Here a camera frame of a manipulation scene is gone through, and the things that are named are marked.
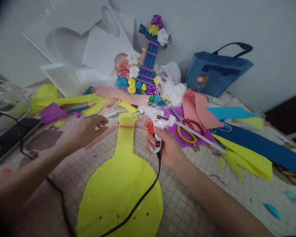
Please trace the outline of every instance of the craft table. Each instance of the craft table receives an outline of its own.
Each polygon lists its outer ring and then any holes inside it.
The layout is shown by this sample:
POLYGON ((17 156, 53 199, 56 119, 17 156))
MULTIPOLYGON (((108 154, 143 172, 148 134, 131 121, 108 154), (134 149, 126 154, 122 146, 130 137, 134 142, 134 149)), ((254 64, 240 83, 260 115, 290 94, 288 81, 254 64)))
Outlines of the craft table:
MULTIPOLYGON (((26 88, 26 94, 31 98, 38 86, 50 83, 45 80, 26 88)), ((224 92, 219 98, 210 97, 208 107, 229 106, 242 107, 248 110, 237 98, 224 92)), ((118 105, 103 108, 99 114, 124 110, 118 105)), ((50 149, 56 142, 63 139, 71 127, 81 118, 71 115, 65 118, 65 125, 56 128, 53 122, 42 125, 25 142, 25 152, 31 156, 50 149)), ((110 126, 118 127, 117 118, 109 120, 110 126)), ((61 188, 65 195, 65 204, 73 227, 76 226, 79 205, 86 183, 96 169, 114 155, 118 129, 98 141, 88 150, 78 150, 64 159, 50 174, 50 178, 61 188)), ((270 126, 264 126, 258 134, 280 144, 287 145, 290 140, 282 136, 270 126)), ((146 132, 135 127, 134 153, 146 160, 155 170, 158 160, 155 154, 151 156, 145 151, 146 132)), ((231 169, 226 165, 223 169, 215 162, 219 157, 213 155, 210 148, 204 146, 183 149, 187 157, 205 174, 215 174, 213 181, 228 192, 237 201, 252 212, 276 236, 296 235, 296 204, 292 203, 283 192, 289 190, 296 195, 296 186, 288 180, 279 179, 273 175, 272 181, 265 181, 240 168, 245 175, 241 183, 231 169), (274 205, 282 220, 277 220, 264 207, 264 203, 274 205)), ((19 150, 15 150, 0 164, 0 180, 30 162, 19 150)), ((189 190, 180 183, 175 173, 162 164, 159 182, 163 193, 163 218, 157 236, 220 236, 223 234, 211 222, 206 212, 197 204, 189 190)), ((60 195, 44 181, 26 202, 17 220, 17 232, 20 236, 69 236, 61 210, 60 195)))

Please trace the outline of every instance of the red scissors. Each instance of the red scissors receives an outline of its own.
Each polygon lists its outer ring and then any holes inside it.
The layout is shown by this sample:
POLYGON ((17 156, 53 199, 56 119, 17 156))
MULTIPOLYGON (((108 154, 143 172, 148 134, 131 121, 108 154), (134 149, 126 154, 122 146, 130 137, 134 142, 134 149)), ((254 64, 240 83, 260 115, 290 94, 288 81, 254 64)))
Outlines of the red scissors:
MULTIPOLYGON (((205 136, 205 129, 204 129, 204 127, 201 125, 201 124, 199 124, 198 122, 196 122, 196 121, 194 121, 194 120, 191 120, 191 119, 189 119, 189 118, 187 118, 187 119, 185 119, 185 118, 183 118, 181 115, 179 115, 173 108, 171 108, 172 109, 172 111, 173 111, 173 113, 177 116, 177 118, 180 120, 180 123, 185 123, 185 125, 186 126, 188 126, 190 129, 192 129, 192 130, 194 130, 195 131, 195 129, 193 128, 193 126, 192 126, 192 123, 193 124, 195 124, 198 128, 199 128, 199 130, 201 131, 201 135, 202 136, 205 136)), ((178 130, 178 134, 179 134, 179 136, 185 141, 185 142, 187 142, 187 143, 191 143, 191 144, 194 144, 194 143, 196 143, 196 140, 197 140, 197 138, 196 138, 196 136, 194 136, 194 134, 192 134, 191 132, 189 132, 188 130, 185 130, 192 138, 193 138, 193 141, 189 141, 189 140, 187 140, 182 134, 181 134, 181 131, 180 131, 180 126, 178 126, 178 128, 177 128, 177 130, 178 130)))

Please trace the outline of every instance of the glass jar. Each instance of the glass jar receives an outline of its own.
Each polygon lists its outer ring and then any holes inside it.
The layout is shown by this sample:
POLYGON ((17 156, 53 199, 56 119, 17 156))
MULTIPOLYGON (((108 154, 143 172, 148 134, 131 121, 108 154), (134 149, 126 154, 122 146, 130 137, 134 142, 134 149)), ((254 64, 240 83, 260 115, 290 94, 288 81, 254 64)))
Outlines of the glass jar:
POLYGON ((191 90, 194 92, 200 92, 205 84, 208 82, 209 76, 206 75, 198 75, 197 79, 195 80, 191 90))

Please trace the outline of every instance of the paper flower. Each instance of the paper flower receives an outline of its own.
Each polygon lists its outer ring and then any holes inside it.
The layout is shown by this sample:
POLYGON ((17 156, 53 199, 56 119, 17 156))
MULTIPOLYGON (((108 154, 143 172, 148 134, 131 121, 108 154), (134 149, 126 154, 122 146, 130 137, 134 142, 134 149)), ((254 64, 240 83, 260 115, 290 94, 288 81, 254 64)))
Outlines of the paper flower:
POLYGON ((125 89, 125 87, 128 86, 125 77, 117 78, 115 85, 119 86, 121 89, 125 89))
POLYGON ((134 54, 127 56, 128 64, 137 65, 137 57, 134 54))
POLYGON ((146 86, 145 83, 142 84, 141 89, 142 89, 143 91, 146 91, 146 90, 147 90, 147 86, 146 86))
POLYGON ((130 86, 135 86, 135 84, 136 84, 135 79, 130 78, 130 79, 128 80, 128 84, 129 84, 130 86))
POLYGON ((156 25, 152 25, 149 28, 149 34, 151 34, 152 36, 156 36, 158 34, 158 27, 156 27, 156 25))
POLYGON ((159 25, 159 28, 160 29, 163 29, 165 28, 165 25, 162 23, 162 20, 161 20, 161 16, 160 15, 154 15, 154 17, 152 18, 150 24, 155 24, 155 25, 159 25))
POLYGON ((158 38, 158 42, 159 44, 161 44, 162 46, 164 46, 165 44, 169 43, 169 35, 167 34, 167 32, 165 31, 165 29, 161 29, 158 31, 157 33, 157 38, 158 38))
POLYGON ((155 95, 156 94, 156 90, 157 90, 157 87, 155 86, 147 86, 147 94, 149 95, 155 95))
POLYGON ((142 94, 140 88, 136 88, 136 94, 142 94))
POLYGON ((161 79, 160 76, 156 76, 156 77, 154 78, 154 83, 155 83, 156 85, 159 85, 161 82, 162 82, 162 79, 161 79))
POLYGON ((122 63, 118 63, 116 65, 117 67, 117 75, 119 77, 126 77, 126 79, 129 78, 129 68, 131 67, 128 64, 128 59, 127 58, 123 58, 122 63))
POLYGON ((135 85, 135 87, 136 87, 136 89, 140 89, 141 88, 141 82, 140 81, 137 81, 136 82, 136 85, 135 85))
POLYGON ((134 94, 136 92, 136 87, 135 86, 129 86, 128 92, 131 94, 134 94))
POLYGON ((131 66, 131 68, 129 69, 129 77, 130 78, 137 78, 138 73, 139 73, 139 68, 136 65, 131 66))

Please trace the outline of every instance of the hand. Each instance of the hand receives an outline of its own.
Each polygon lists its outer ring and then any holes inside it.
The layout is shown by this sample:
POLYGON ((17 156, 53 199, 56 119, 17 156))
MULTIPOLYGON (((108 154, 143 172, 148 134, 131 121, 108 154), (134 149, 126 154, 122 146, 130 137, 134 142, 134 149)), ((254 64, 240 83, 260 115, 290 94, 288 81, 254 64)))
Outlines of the hand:
POLYGON ((108 123, 103 115, 91 115, 80 118, 79 122, 71 129, 64 145, 70 149, 79 150, 89 145, 94 139, 105 132, 108 127, 101 127, 108 123))
MULTIPOLYGON (((168 168, 173 170, 186 161, 186 155, 168 129, 161 130, 155 127, 155 133, 162 139, 161 160, 168 168)), ((150 155, 154 151, 154 144, 156 142, 154 134, 148 132, 145 141, 146 152, 150 155)))

